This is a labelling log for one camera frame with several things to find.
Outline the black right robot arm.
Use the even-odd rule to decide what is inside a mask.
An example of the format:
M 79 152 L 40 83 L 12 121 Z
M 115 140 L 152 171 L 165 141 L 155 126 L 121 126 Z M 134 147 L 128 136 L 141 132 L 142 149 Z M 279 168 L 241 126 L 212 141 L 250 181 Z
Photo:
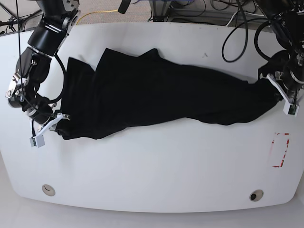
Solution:
M 57 53 L 80 11 L 77 0 L 38 0 L 37 4 L 43 15 L 28 40 L 29 46 L 19 56 L 6 98 L 10 106 L 21 108 L 33 121 L 46 124 L 56 118 L 51 104 L 62 98 L 67 85 L 67 72 Z M 63 72 L 63 88 L 57 98 L 50 100 L 38 90 L 49 74 L 53 57 Z

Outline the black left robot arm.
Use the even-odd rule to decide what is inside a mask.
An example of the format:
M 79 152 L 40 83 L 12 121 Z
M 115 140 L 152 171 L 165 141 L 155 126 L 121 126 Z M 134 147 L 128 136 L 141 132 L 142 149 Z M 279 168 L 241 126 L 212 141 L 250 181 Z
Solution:
M 254 46 L 271 66 L 270 74 L 280 72 L 277 79 L 288 97 L 293 97 L 304 85 L 304 2 L 302 0 L 256 0 L 266 17 L 256 30 Z M 284 49 L 268 57 L 258 45 L 259 34 L 270 26 L 276 40 Z

